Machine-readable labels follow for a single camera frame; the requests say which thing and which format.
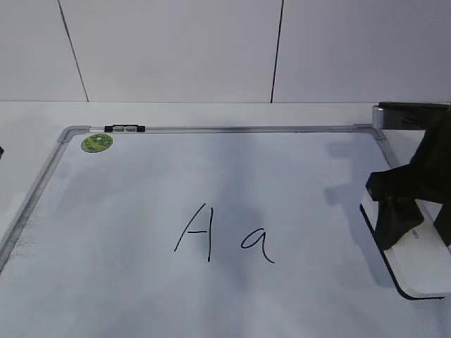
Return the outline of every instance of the black clip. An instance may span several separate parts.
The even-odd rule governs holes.
[[[106,125],[105,132],[145,132],[145,125]]]
[[[366,189],[379,202],[374,238],[387,250],[424,218],[415,199],[443,204],[434,226],[451,244],[451,107],[426,128],[409,164],[372,173]]]

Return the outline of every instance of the white surface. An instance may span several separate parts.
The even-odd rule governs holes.
[[[0,102],[0,237],[70,125],[352,125],[371,122],[371,104],[105,104]]]
[[[376,229],[378,202],[365,190],[362,205]],[[385,251],[403,291],[416,298],[451,295],[451,254],[433,224],[425,221]]]
[[[0,100],[86,101],[57,0],[0,7]]]
[[[90,101],[269,102],[280,0],[62,0]]]
[[[275,102],[451,100],[451,1],[285,0]]]
[[[441,338],[451,328],[429,303],[397,295],[360,215],[358,192],[387,168],[369,135],[113,137],[99,154],[81,150],[82,135],[68,145],[0,276],[7,337]],[[215,210],[210,264],[205,234],[173,252],[202,203]],[[208,219],[203,210],[190,229]],[[240,248],[259,227],[275,264]]]

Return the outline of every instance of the whiteboard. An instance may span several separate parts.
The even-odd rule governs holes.
[[[111,135],[67,144],[0,275],[1,337],[450,336],[359,212],[388,168],[371,135]]]

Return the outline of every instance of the white device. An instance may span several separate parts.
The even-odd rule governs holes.
[[[374,173],[379,177],[371,175],[360,206],[398,292],[407,299],[437,299],[451,295],[451,252],[447,246],[451,223],[449,206],[446,206],[451,195],[448,172],[451,110],[445,105],[431,106],[429,114],[426,114],[427,105],[380,104],[375,107],[375,127],[422,127],[426,134],[411,163],[403,167],[405,170],[398,168],[396,173],[398,169]],[[411,126],[413,121],[416,128],[406,128],[406,121],[411,121]],[[386,186],[374,192],[374,187],[382,182]],[[383,197],[377,201],[371,193],[383,194]],[[416,199],[420,196],[444,204],[435,221]],[[390,204],[396,198],[399,198],[399,205]],[[381,203],[385,203],[385,209],[390,204],[393,210],[383,210]],[[412,219],[423,220],[412,226]],[[376,234],[378,226],[385,229]]]

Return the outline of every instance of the black mount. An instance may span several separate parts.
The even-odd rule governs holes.
[[[372,173],[366,189],[379,202],[374,239],[381,250],[391,248],[424,217],[415,199],[443,204],[434,226],[445,244],[451,244],[451,106],[380,103],[379,110],[398,111],[409,126],[385,129],[425,129],[409,164]]]

